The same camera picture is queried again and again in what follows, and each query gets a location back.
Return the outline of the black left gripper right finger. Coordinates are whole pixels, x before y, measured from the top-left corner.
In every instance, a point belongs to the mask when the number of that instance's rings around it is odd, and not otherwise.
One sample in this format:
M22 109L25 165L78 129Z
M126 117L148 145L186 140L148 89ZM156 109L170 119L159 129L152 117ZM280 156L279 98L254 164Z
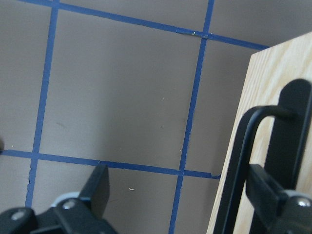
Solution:
M310 234L312 197L284 189L258 164L249 166L246 196L254 208L251 234Z

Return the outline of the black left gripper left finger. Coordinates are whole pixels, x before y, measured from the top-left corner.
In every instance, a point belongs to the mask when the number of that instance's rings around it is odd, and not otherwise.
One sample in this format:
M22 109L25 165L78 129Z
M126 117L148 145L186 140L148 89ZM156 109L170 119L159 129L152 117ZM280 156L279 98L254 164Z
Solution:
M61 196L41 214L15 207L0 214L2 234L113 234L102 218L110 195L108 167L98 165L78 195Z

